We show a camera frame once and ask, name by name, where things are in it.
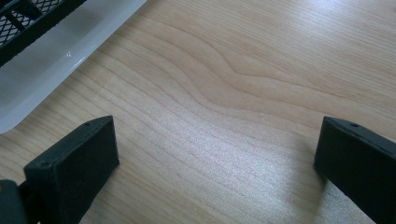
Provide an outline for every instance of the wooden table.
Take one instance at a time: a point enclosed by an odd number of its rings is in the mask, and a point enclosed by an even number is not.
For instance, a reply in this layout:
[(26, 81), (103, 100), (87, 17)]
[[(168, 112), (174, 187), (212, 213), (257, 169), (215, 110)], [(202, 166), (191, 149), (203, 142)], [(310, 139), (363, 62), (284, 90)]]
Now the wooden table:
[(81, 223), (372, 223), (312, 165), (325, 115), (396, 138), (395, 58), (390, 0), (148, 0), (0, 135), (0, 178), (113, 115)]

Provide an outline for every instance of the light wood surface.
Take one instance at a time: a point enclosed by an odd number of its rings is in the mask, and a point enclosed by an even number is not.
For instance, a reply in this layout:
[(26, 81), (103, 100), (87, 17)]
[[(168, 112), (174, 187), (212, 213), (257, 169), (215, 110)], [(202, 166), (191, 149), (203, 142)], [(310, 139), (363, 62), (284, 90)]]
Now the light wood surface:
[(325, 115), (396, 139), (395, 58), (391, 0), (148, 0), (0, 135), (0, 178), (113, 115), (81, 223), (373, 223), (312, 165)]

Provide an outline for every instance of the table surface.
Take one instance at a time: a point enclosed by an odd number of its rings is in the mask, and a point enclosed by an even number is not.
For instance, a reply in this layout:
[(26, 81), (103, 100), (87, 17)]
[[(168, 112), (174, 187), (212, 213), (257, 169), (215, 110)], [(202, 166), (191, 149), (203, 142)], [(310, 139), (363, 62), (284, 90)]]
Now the table surface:
[(313, 169), (323, 116), (396, 139), (391, 0), (148, 0), (0, 135), (0, 178), (113, 115), (81, 223), (373, 223)]

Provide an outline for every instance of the white plastic tray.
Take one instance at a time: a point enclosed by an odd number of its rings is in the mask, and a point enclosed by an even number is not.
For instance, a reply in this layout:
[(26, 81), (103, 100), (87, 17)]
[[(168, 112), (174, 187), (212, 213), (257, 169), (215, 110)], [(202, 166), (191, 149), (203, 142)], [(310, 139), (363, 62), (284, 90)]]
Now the white plastic tray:
[(88, 0), (0, 68), (0, 133), (14, 128), (146, 0)]

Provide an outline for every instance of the wood grain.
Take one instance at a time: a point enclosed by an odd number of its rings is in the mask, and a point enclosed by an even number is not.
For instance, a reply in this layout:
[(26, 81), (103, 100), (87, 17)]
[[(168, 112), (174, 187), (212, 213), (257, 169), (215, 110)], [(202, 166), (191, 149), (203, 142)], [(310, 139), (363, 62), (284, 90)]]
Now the wood grain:
[(395, 58), (390, 0), (148, 0), (0, 136), (0, 178), (111, 114), (82, 223), (373, 223), (312, 164), (325, 115), (396, 139)]

